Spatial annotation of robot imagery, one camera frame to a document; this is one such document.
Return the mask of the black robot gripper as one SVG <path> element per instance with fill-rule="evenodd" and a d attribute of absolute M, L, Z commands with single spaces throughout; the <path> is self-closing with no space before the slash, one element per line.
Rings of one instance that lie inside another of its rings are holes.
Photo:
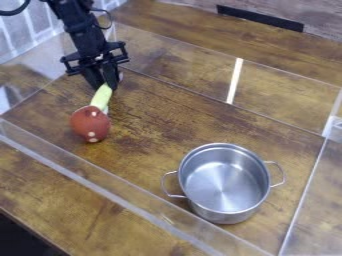
<path fill-rule="evenodd" d="M 116 64 L 130 61 L 126 43 L 109 42 L 97 25 L 86 26 L 81 31 L 67 30 L 77 51 L 62 57 L 69 75 L 83 75 L 91 87 L 98 90 L 106 82 L 113 90 L 118 89 L 120 73 Z"/>

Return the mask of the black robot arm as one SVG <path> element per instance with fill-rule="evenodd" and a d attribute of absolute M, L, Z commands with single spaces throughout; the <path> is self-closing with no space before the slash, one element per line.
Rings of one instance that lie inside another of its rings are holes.
<path fill-rule="evenodd" d="M 118 66 L 130 61 L 126 43 L 109 42 L 93 7 L 94 0 L 41 0 L 63 21 L 77 51 L 61 58 L 69 75 L 81 74 L 95 90 L 108 84 L 117 90 L 122 73 Z"/>

